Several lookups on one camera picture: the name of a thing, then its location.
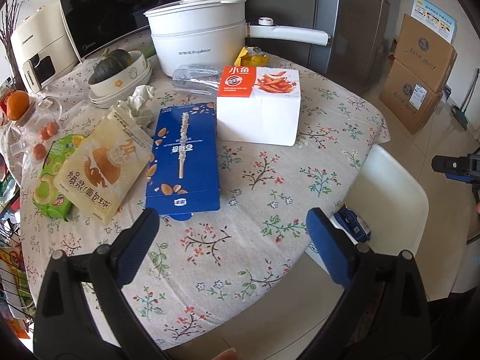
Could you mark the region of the green onion rings bag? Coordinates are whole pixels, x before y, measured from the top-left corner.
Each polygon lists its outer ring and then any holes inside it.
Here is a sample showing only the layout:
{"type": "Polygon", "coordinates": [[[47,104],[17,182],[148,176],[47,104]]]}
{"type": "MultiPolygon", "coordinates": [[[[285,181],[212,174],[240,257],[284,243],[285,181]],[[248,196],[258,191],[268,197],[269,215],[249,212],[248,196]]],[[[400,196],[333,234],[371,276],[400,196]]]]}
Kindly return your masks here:
{"type": "Polygon", "coordinates": [[[54,180],[85,138],[81,134],[70,134],[52,143],[32,196],[33,204],[44,216],[67,221],[72,203],[56,189],[54,180]]]}

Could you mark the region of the cream bread ball bag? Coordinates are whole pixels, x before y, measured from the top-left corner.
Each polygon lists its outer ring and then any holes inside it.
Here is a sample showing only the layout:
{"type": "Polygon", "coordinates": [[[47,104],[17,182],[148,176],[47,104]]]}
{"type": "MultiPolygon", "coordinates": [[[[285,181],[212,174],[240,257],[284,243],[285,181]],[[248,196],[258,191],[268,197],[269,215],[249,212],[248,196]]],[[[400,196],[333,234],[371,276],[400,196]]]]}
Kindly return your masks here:
{"type": "Polygon", "coordinates": [[[108,225],[150,162],[152,139],[114,107],[64,161],[54,186],[82,213],[108,225]]]}

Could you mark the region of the blue almond snack box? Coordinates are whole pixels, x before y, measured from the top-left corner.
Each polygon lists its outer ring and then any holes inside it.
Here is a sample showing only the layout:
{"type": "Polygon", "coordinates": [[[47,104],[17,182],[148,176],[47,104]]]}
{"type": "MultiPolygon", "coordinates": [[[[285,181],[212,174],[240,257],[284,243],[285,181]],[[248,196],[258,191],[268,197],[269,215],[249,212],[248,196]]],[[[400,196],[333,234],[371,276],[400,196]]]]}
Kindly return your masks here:
{"type": "Polygon", "coordinates": [[[220,208],[216,113],[211,102],[160,110],[153,160],[148,168],[145,206],[186,221],[220,208]]]}

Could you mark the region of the white tissue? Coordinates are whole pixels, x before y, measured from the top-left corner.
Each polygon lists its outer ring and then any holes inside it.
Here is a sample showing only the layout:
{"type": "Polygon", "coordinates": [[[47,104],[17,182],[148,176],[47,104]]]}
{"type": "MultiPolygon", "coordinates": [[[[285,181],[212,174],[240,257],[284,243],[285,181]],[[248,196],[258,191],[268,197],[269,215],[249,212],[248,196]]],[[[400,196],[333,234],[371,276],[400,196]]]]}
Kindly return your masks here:
{"type": "Polygon", "coordinates": [[[114,111],[123,111],[132,118],[141,128],[147,128],[154,121],[155,114],[147,106],[147,103],[153,99],[155,88],[150,85],[139,85],[134,89],[132,95],[126,100],[119,100],[114,105],[114,111]]]}

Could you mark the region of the white orange fish snack box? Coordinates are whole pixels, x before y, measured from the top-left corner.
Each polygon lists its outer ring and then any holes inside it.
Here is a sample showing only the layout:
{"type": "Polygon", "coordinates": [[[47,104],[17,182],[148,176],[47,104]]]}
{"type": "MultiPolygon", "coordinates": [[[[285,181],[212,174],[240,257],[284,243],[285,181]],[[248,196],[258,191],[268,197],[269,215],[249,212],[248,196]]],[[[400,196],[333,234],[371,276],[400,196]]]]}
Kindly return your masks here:
{"type": "Polygon", "coordinates": [[[222,141],[293,146],[300,105],[297,70],[227,66],[216,98],[217,136],[222,141]]]}

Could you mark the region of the clear plastic water bottle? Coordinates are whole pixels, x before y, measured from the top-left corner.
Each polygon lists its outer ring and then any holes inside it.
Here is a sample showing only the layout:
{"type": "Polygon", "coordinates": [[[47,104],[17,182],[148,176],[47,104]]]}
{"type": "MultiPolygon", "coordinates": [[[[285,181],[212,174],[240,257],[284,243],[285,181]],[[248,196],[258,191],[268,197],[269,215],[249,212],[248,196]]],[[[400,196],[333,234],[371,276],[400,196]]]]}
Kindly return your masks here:
{"type": "Polygon", "coordinates": [[[215,98],[218,94],[221,69],[218,66],[187,64],[172,74],[172,86],[181,94],[215,98]]]}

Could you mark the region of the white trash bin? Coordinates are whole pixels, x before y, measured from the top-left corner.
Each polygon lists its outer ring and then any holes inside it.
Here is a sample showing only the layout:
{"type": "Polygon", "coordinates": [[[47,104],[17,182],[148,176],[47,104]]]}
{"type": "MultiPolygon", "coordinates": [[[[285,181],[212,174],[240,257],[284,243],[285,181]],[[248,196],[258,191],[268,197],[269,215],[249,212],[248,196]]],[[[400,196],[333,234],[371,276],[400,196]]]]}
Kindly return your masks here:
{"type": "Polygon", "coordinates": [[[368,230],[368,246],[380,254],[416,254],[429,213],[425,190],[383,147],[374,145],[340,206],[368,230]]]}

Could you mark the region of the broom with green head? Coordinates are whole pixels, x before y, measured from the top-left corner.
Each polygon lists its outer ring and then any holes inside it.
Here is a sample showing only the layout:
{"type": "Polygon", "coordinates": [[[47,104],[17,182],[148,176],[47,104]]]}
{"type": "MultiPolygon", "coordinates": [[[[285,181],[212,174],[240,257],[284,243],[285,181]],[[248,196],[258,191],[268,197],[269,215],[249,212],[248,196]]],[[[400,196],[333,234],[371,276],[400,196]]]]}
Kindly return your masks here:
{"type": "Polygon", "coordinates": [[[462,104],[460,106],[453,106],[451,108],[451,115],[464,130],[467,130],[468,123],[469,123],[466,117],[466,110],[468,108],[468,105],[470,105],[470,101],[472,99],[473,92],[476,88],[476,84],[478,80],[479,80],[479,68],[477,67],[473,74],[473,80],[467,90],[467,93],[465,95],[465,98],[462,104]]]}

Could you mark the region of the upper cardboard box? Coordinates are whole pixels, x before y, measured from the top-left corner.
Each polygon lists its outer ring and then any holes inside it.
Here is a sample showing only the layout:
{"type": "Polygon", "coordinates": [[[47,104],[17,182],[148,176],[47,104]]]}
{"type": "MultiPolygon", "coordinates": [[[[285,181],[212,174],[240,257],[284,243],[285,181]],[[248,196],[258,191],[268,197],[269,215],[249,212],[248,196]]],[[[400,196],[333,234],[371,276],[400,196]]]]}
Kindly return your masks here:
{"type": "Polygon", "coordinates": [[[456,62],[454,47],[411,16],[404,15],[394,58],[434,92],[444,89],[456,62]]]}

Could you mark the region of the glass jar with cork lid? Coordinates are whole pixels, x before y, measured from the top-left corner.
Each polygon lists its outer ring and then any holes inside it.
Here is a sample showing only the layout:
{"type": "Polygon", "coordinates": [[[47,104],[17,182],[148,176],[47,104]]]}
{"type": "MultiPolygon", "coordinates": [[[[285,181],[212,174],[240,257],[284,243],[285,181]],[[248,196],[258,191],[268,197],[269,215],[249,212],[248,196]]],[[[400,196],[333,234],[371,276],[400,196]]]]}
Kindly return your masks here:
{"type": "Polygon", "coordinates": [[[59,122],[62,113],[63,106],[57,98],[47,96],[31,100],[27,111],[7,129],[10,154],[29,152],[36,144],[44,142],[41,131],[50,122],[59,122]]]}

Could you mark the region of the large orange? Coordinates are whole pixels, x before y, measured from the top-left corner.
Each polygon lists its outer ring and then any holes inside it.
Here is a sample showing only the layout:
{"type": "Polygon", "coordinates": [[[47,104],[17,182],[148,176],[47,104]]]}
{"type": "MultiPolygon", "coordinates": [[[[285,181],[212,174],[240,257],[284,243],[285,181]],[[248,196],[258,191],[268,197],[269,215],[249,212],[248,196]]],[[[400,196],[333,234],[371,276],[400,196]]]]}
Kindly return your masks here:
{"type": "Polygon", "coordinates": [[[7,118],[16,121],[29,108],[30,100],[27,92],[16,90],[7,98],[7,118]]]}

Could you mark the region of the yellow crumpled snack wrapper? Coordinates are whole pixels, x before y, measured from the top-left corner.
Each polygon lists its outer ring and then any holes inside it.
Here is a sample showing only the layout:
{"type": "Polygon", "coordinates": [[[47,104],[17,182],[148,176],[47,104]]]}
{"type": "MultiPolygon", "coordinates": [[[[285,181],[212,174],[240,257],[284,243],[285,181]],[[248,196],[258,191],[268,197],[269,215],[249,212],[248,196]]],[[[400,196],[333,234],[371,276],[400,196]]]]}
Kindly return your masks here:
{"type": "Polygon", "coordinates": [[[236,67],[266,67],[270,57],[257,46],[245,46],[233,63],[236,67]]]}

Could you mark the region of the cream air fryer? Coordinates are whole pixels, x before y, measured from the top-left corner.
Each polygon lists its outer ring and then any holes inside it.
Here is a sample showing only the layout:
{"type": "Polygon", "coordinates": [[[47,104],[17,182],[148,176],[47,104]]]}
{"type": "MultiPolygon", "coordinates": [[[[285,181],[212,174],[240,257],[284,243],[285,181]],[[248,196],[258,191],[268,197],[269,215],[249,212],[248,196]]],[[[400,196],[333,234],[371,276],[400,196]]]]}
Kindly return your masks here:
{"type": "Polygon", "coordinates": [[[38,93],[78,64],[58,2],[40,7],[28,16],[16,27],[10,41],[21,78],[30,94],[38,93]]]}

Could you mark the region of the white electric cooking pot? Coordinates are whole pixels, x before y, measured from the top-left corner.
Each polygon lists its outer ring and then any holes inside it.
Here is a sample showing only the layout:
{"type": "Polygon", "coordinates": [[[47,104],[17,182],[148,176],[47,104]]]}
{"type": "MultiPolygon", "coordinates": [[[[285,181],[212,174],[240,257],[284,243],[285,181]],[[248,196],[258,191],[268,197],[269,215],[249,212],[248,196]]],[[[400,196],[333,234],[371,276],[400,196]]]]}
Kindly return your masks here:
{"type": "Polygon", "coordinates": [[[276,25],[270,17],[245,19],[247,0],[181,0],[145,12],[163,73],[183,65],[230,66],[247,38],[296,41],[325,47],[321,30],[276,25]]]}

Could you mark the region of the blue wall poster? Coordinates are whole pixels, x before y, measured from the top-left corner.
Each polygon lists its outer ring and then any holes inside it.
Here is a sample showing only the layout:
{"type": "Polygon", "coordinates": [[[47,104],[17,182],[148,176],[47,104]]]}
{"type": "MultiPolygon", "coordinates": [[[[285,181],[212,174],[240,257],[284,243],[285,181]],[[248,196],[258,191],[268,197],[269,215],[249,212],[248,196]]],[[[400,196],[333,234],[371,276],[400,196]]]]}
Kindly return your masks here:
{"type": "Polygon", "coordinates": [[[456,20],[427,0],[413,0],[411,17],[436,32],[452,44],[456,35],[456,20]]]}

